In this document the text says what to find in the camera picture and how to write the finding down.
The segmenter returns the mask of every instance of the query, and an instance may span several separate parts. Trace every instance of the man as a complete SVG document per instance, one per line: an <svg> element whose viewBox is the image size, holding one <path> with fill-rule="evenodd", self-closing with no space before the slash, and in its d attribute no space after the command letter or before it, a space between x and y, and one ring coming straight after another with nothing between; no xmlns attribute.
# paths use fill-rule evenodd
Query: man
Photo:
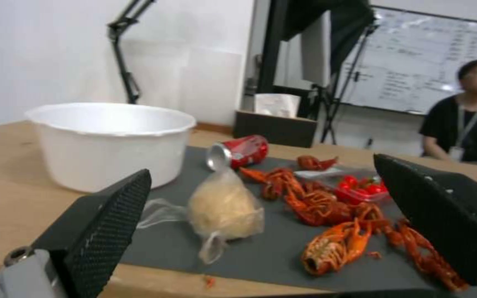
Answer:
<svg viewBox="0 0 477 298"><path fill-rule="evenodd" d="M458 71L463 93L438 102L424 119L424 155L477 162L477 60Z"/></svg>

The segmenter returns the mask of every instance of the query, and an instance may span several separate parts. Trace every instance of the cherry tomato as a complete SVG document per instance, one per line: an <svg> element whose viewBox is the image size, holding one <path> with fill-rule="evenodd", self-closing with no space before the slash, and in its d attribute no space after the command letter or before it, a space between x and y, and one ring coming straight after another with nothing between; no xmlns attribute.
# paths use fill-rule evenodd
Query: cherry tomato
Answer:
<svg viewBox="0 0 477 298"><path fill-rule="evenodd" d="M365 189L358 188L358 189L355 189L354 191L356 191L359 195L369 196L369 193Z"/></svg>
<svg viewBox="0 0 477 298"><path fill-rule="evenodd" d="M343 177L343 181L345 181L351 188L358 187L358 179L355 176L347 175Z"/></svg>
<svg viewBox="0 0 477 298"><path fill-rule="evenodd" d="M351 189L351 186L345 182L345 181L341 181L340 184L338 185L338 188L341 189L341 190L350 190Z"/></svg>
<svg viewBox="0 0 477 298"><path fill-rule="evenodd" d="M371 184L366 187L366 192L370 195L376 195L384 192L384 188L377 184Z"/></svg>

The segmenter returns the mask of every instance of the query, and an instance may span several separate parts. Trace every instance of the soda can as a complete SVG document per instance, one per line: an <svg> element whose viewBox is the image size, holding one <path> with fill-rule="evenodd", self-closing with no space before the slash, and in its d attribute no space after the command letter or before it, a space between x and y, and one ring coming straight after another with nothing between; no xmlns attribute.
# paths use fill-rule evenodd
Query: soda can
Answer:
<svg viewBox="0 0 477 298"><path fill-rule="evenodd" d="M213 171L223 167L233 169L260 163L268 154L268 142L263 136L251 135L227 142L216 142L207 150L206 164Z"/></svg>

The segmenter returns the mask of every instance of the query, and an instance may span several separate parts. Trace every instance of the table surface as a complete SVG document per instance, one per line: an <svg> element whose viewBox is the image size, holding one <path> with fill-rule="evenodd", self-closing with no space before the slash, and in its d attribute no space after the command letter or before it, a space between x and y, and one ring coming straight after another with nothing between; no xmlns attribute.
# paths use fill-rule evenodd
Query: table surface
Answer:
<svg viewBox="0 0 477 298"><path fill-rule="evenodd" d="M194 130L189 145L208 147L231 136ZM311 149L270 145L269 155L294 159L310 154L320 159L339 156L347 166L373 168L373 151L333 145ZM400 158L466 174L477 181L477 166L444 162L413 156ZM56 185L45 170L32 124L26 122L0 126L0 266L15 247L32 243L82 193ZM216 277L215 286L205 289L202 276L170 270L119 264L100 297L154 296L266 296L317 293L319 290L257 283Z"/></svg>

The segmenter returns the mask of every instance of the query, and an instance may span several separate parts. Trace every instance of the white plastic bowl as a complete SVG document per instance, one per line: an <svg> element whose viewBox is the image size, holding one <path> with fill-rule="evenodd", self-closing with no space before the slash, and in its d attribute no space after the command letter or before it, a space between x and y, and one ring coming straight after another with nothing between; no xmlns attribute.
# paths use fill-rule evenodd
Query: white plastic bowl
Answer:
<svg viewBox="0 0 477 298"><path fill-rule="evenodd" d="M196 125L180 111L122 103L68 103L26 113L36 124L49 174L86 192L147 168L152 188L178 176Z"/></svg>

